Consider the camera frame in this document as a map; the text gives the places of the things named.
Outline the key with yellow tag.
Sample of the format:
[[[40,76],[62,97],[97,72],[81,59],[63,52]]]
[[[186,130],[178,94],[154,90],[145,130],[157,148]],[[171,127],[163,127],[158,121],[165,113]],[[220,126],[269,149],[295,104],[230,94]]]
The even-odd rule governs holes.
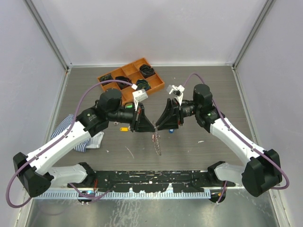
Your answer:
[[[120,131],[122,131],[122,132],[127,132],[127,131],[129,131],[129,128],[128,128],[128,127],[121,127],[121,128],[120,128]]]

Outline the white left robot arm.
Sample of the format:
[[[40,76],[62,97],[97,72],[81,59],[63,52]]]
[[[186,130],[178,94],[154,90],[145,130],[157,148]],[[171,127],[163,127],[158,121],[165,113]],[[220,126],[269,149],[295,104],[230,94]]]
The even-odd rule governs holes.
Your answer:
[[[69,183],[92,186],[97,177],[87,163],[66,167],[53,165],[77,145],[105,130],[109,122],[127,123],[135,132],[154,132],[155,128],[145,116],[141,103],[147,97],[144,89],[134,91],[132,108],[125,108],[122,107],[121,91],[109,88],[93,107],[82,111],[69,128],[51,141],[28,155],[16,154],[13,157],[15,171],[29,196],[37,197],[50,187]]]

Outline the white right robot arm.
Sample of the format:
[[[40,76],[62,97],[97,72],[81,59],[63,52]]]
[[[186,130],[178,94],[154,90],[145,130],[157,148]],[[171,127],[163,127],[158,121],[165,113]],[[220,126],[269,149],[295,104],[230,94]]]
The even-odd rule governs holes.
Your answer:
[[[198,84],[193,99],[183,98],[182,85],[170,85],[167,92],[174,95],[168,99],[164,112],[156,122],[157,130],[178,129],[184,118],[194,116],[197,124],[217,137],[231,149],[242,162],[241,166],[218,162],[210,166],[208,182],[219,186],[228,181],[244,186],[249,194],[258,197],[282,182],[279,154],[265,150],[237,130],[213,102],[209,86]]]

